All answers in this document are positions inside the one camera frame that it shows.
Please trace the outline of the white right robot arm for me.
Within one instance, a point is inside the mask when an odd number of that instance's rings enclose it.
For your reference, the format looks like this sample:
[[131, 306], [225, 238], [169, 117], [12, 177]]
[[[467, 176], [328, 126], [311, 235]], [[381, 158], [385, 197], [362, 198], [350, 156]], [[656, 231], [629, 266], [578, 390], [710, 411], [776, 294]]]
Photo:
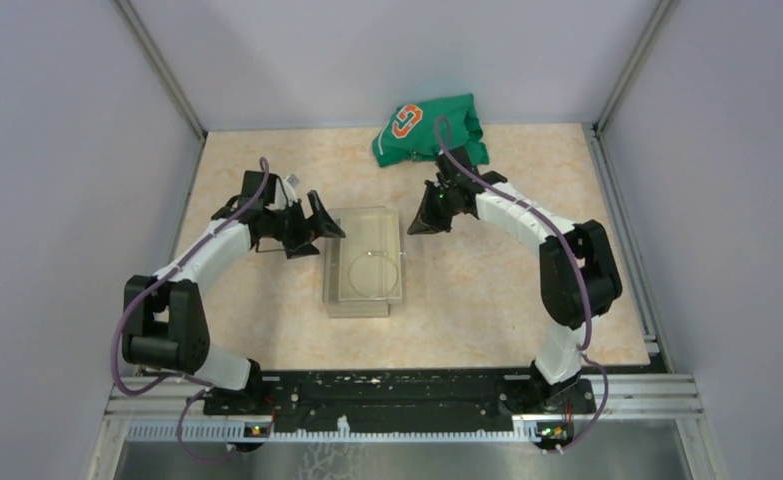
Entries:
[[555, 412], [569, 398], [567, 382], [581, 369], [595, 319], [623, 293], [607, 231], [596, 220], [577, 222], [550, 212], [496, 171], [480, 172], [462, 148], [442, 153], [436, 164], [436, 178], [425, 183], [407, 232], [445, 233], [456, 216], [468, 214], [537, 255], [541, 299], [552, 324], [532, 363], [538, 378], [530, 398], [539, 410]]

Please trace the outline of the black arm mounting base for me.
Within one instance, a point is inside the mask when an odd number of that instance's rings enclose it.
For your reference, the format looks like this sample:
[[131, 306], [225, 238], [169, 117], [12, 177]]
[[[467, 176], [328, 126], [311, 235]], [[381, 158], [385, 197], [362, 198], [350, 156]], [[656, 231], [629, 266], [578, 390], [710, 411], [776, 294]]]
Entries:
[[531, 367], [268, 371], [245, 391], [215, 388], [203, 397], [211, 416], [270, 415], [277, 433], [506, 432], [515, 415], [557, 420], [592, 414], [589, 380], [548, 386]]

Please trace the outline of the beige tray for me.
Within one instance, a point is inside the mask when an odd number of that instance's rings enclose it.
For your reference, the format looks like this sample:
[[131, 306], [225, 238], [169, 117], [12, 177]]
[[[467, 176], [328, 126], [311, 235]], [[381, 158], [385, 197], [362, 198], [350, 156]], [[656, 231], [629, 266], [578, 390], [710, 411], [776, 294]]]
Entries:
[[346, 233], [337, 254], [337, 300], [388, 305], [403, 300], [399, 211], [389, 207], [343, 208], [332, 217]]

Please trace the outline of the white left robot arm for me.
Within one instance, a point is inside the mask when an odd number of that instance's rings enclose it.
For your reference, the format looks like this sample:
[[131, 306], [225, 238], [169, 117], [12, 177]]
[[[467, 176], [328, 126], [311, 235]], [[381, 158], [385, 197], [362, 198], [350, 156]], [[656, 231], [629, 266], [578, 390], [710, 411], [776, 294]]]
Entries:
[[259, 411], [267, 399], [261, 367], [213, 344], [203, 297], [263, 239], [279, 242], [286, 257], [296, 259], [318, 254], [314, 242], [319, 238], [345, 236], [316, 191], [301, 200], [292, 185], [267, 167], [246, 171], [240, 192], [215, 211], [195, 243], [155, 273], [126, 282], [111, 345], [115, 386], [128, 396], [146, 391], [123, 383], [119, 364], [126, 362], [158, 369], [154, 385], [184, 377], [227, 390], [230, 404], [244, 414]]

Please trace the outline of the clear acrylic box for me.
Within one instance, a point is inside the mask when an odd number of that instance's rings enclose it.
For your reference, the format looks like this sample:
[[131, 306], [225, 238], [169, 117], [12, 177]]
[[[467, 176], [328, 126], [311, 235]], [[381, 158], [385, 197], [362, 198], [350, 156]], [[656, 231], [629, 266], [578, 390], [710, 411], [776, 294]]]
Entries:
[[322, 301], [333, 319], [387, 318], [403, 300], [399, 211], [389, 207], [330, 211], [345, 232], [325, 243]]

